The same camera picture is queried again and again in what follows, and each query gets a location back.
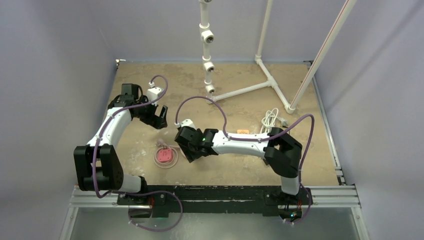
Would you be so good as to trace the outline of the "pink square plug adapter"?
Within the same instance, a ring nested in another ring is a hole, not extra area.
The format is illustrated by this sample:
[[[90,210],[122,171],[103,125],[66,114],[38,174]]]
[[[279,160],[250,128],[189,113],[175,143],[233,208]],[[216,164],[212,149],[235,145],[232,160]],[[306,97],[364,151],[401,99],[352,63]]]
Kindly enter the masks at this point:
[[[171,162],[173,158],[174,158],[174,152],[171,148],[162,148],[162,149],[159,149],[156,153],[156,160],[159,163]]]

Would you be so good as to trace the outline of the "tan cube plug adapter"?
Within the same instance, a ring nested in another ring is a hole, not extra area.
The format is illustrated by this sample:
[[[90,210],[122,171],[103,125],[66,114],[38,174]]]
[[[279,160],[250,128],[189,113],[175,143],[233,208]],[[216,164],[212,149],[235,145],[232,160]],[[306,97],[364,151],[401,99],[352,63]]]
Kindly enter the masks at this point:
[[[238,134],[250,134],[250,131],[248,129],[238,129]]]

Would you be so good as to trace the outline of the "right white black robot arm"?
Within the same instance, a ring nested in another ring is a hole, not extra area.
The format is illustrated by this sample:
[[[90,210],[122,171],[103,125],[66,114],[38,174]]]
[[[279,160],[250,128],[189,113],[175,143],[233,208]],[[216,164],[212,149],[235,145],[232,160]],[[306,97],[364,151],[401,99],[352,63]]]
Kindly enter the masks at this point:
[[[280,176],[282,200],[292,204],[300,198],[299,166],[303,146],[281,128],[273,127],[270,132],[259,134],[225,134],[215,128],[201,131],[181,126],[174,140],[189,162],[225,154],[261,158]]]

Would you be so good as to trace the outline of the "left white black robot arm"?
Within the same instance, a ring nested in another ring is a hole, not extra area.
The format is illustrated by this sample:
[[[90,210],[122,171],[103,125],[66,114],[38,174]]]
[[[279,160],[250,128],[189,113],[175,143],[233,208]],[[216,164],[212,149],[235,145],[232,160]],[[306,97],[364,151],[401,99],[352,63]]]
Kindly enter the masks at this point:
[[[138,205],[148,201],[145,179],[124,172],[115,148],[134,118],[157,130],[168,126],[166,105],[156,115],[158,99],[165,91],[152,82],[146,92],[137,84],[122,84],[121,93],[107,106],[106,118],[95,136],[73,151],[80,190],[126,192]]]

